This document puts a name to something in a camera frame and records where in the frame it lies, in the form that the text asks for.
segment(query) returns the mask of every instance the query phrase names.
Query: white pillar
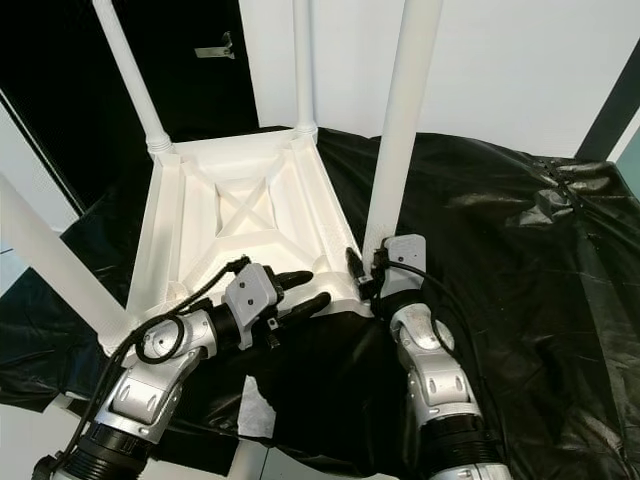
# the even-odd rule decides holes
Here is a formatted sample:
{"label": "white pillar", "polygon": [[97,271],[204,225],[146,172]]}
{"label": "white pillar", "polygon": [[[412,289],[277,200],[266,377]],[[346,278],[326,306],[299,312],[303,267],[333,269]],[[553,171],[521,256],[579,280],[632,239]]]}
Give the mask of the white pillar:
{"label": "white pillar", "polygon": [[142,128],[144,128],[149,153],[168,152],[173,149],[171,139],[162,128],[158,112],[156,112],[149,91],[147,90],[136,60],[124,35],[120,20],[111,0],[93,0],[93,7],[102,25],[113,57],[118,64],[120,75],[129,91],[129,96],[136,109]]}
{"label": "white pillar", "polygon": [[135,328],[134,319],[2,174],[0,224],[3,241],[97,332],[100,344],[111,354]]}
{"label": "white pillar", "polygon": [[363,260],[395,234],[433,54],[442,0],[405,0],[382,142],[373,182]]}
{"label": "white pillar", "polygon": [[296,95],[299,135],[317,139],[318,125],[313,111],[313,58],[311,48],[310,0],[293,0],[293,36],[296,53]]}

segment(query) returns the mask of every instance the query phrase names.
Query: door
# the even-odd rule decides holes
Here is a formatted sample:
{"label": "door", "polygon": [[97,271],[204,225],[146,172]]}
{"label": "door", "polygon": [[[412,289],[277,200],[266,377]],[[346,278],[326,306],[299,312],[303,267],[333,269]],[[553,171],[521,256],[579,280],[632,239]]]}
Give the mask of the door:
{"label": "door", "polygon": [[[90,206],[129,166],[149,161],[142,127],[91,0],[2,3],[0,18],[13,25],[0,33],[4,101],[73,200],[81,208]],[[114,5],[174,141],[258,127],[238,0],[114,0]],[[196,53],[224,46],[229,37],[233,59],[208,57],[210,50]]]}

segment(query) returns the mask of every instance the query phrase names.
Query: black cable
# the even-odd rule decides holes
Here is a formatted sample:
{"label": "black cable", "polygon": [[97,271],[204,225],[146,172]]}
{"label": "black cable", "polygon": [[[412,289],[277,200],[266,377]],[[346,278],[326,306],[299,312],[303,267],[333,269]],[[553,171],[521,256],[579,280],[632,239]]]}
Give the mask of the black cable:
{"label": "black cable", "polygon": [[[86,426],[89,419],[95,416],[96,407],[98,407],[102,403],[104,399],[104,394],[107,391],[108,387],[113,385],[113,380],[115,377],[114,373],[119,373],[118,369],[120,368],[120,365],[122,364],[123,360],[126,358],[127,352],[129,351],[129,349],[132,346],[136,346],[136,354],[138,354],[138,345],[141,344],[147,331],[159,325],[160,323],[163,323],[167,320],[172,320],[176,323],[176,325],[178,325],[178,338],[176,339],[176,342],[171,347],[169,352],[166,355],[163,355],[162,357],[160,357],[161,361],[157,363],[162,363],[162,361],[165,361],[168,358],[170,358],[170,356],[172,356],[178,350],[178,348],[180,348],[180,344],[184,339],[184,333],[185,333],[184,324],[182,323],[182,321],[180,321],[178,317],[176,317],[176,315],[181,313],[181,311],[184,308],[188,307],[195,300],[197,300],[202,295],[204,295],[209,289],[211,289],[216,283],[218,283],[222,279],[222,277],[224,277],[227,273],[230,273],[230,272],[238,273],[242,268],[244,268],[249,263],[251,263],[251,260],[246,256],[241,257],[239,260],[227,263],[222,268],[222,270],[220,270],[216,275],[213,276],[211,280],[205,283],[192,295],[184,299],[182,302],[180,302],[178,305],[173,307],[168,312],[162,313],[160,315],[157,315],[147,320],[141,326],[133,330],[127,336],[127,338],[123,340],[123,342],[113,352],[113,354],[109,358],[109,361],[107,362],[107,365],[103,369],[102,374],[100,375],[100,379],[98,380],[98,384],[96,385],[96,389],[94,390],[93,395],[91,396],[89,403],[87,404],[87,407],[84,411],[84,414],[82,415],[82,418],[80,418],[80,422],[78,423],[76,430],[73,432],[73,435],[69,440],[69,443],[67,444],[67,447],[55,459],[55,461],[52,464],[51,466],[52,471],[55,472],[69,458],[69,456],[73,452],[73,449],[76,447],[76,445],[78,444],[78,441],[80,440],[80,437],[82,436],[84,427]],[[154,364],[156,363],[156,360],[158,360],[158,359],[146,357],[146,355],[144,355],[144,351],[142,353],[143,353],[143,356],[140,357],[141,361],[146,361],[147,363]]]}
{"label": "black cable", "polygon": [[[505,428],[504,415],[502,414],[502,411],[498,408],[498,403],[495,399],[495,396],[493,395],[493,392],[489,388],[487,379],[482,372],[482,364],[480,363],[478,350],[475,346],[475,342],[473,341],[473,338],[471,337],[471,330],[469,328],[469,325],[466,323],[466,318],[469,318],[467,316],[466,309],[462,306],[462,303],[460,302],[460,300],[458,300],[456,295],[449,288],[447,288],[447,286],[444,283],[442,283],[440,280],[438,280],[434,276],[429,275],[426,272],[423,272],[419,268],[413,267],[411,265],[405,265],[404,263],[394,262],[391,260],[386,260],[385,266],[398,268],[400,270],[405,270],[407,272],[414,273],[424,278],[426,281],[431,283],[431,285],[437,287],[444,295],[449,297],[455,309],[458,310],[457,313],[459,315],[459,318],[456,317],[455,313],[454,315],[452,315],[452,317],[456,320],[461,330],[463,331],[466,337],[468,346],[471,348],[471,351],[473,353],[474,367],[478,376],[478,381],[480,383],[480,391],[482,392],[483,397],[489,397],[489,401],[491,402],[491,410],[493,410],[496,416],[497,422],[500,426],[500,436],[502,437],[502,445],[504,449],[505,462],[507,463],[507,466],[508,466],[511,462],[510,462],[510,453],[509,453],[509,445],[508,445],[509,442],[508,442],[508,436],[507,436],[508,434]],[[437,328],[437,323],[436,323],[437,318],[438,318],[438,315],[431,316],[431,329],[433,330],[434,335],[440,342],[440,345],[442,346],[443,350],[446,351],[453,358],[456,358],[456,355],[454,354],[454,352],[447,346],[446,342],[440,335],[440,332]],[[484,398],[482,403],[484,404],[485,407],[487,406],[486,405],[487,402],[484,401]]]}

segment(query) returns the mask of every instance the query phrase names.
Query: black plastic sheet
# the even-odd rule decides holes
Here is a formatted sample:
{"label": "black plastic sheet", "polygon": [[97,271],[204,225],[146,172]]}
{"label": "black plastic sheet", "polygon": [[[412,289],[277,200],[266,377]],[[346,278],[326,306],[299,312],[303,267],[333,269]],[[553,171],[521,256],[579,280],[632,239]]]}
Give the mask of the black plastic sheet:
{"label": "black plastic sheet", "polygon": [[[319,135],[359,242],[378,147]],[[120,302],[148,179],[148,169],[131,175],[65,234]],[[420,134],[398,230],[425,236],[428,270],[470,313],[514,478],[640,478],[640,205],[615,166]],[[95,335],[33,272],[0,300],[0,402],[41,410],[59,391],[88,394],[103,362]],[[203,362],[172,432],[237,434],[245,375],[277,412],[265,444],[324,471],[405,474],[406,377],[380,322],[314,319],[274,351],[258,345]]]}

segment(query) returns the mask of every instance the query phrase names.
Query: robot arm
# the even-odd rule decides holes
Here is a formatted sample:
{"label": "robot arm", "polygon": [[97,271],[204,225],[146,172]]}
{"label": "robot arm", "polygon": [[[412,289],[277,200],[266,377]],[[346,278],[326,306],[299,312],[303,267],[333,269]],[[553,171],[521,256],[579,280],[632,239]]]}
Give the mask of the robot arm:
{"label": "robot arm", "polygon": [[509,480],[498,441],[485,428],[465,372],[453,356],[449,329],[432,317],[421,292],[426,268],[425,239],[387,239],[376,252],[372,276],[347,253],[361,293],[379,295],[376,313],[389,322],[407,371],[411,435],[416,450],[405,459],[415,477],[431,480]]}
{"label": "robot arm", "polygon": [[246,257],[237,270],[221,305],[201,300],[144,333],[136,344],[136,362],[106,395],[76,448],[64,458],[42,459],[33,479],[138,478],[178,405],[185,378],[202,359],[250,348],[259,336],[275,346],[278,328],[310,317],[331,301],[328,293],[321,293],[278,318],[277,304],[284,291],[313,275],[274,275],[269,267],[250,263]]}

